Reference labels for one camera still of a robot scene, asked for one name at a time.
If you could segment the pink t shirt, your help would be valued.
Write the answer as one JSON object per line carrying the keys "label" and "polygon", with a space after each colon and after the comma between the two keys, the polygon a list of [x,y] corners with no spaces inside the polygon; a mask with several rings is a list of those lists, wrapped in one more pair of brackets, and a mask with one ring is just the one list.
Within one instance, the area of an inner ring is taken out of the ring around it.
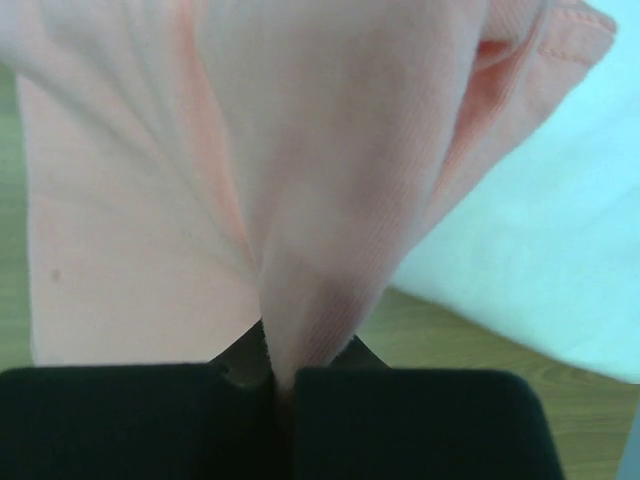
{"label": "pink t shirt", "polygon": [[615,31],[583,1],[3,2],[33,361],[206,361],[259,321],[287,395]]}

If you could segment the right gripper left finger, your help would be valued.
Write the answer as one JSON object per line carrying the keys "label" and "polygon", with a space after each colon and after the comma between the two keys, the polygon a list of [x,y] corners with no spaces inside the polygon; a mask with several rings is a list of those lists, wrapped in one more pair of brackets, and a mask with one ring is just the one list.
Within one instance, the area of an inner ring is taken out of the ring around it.
{"label": "right gripper left finger", "polygon": [[208,363],[1,376],[5,479],[273,479],[272,373],[254,326]]}

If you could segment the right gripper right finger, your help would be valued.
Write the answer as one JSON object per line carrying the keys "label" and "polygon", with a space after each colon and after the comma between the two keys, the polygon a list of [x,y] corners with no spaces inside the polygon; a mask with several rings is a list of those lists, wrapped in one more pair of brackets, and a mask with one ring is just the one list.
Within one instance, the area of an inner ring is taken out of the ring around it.
{"label": "right gripper right finger", "polygon": [[295,479],[562,479],[541,401],[504,370],[305,368]]}

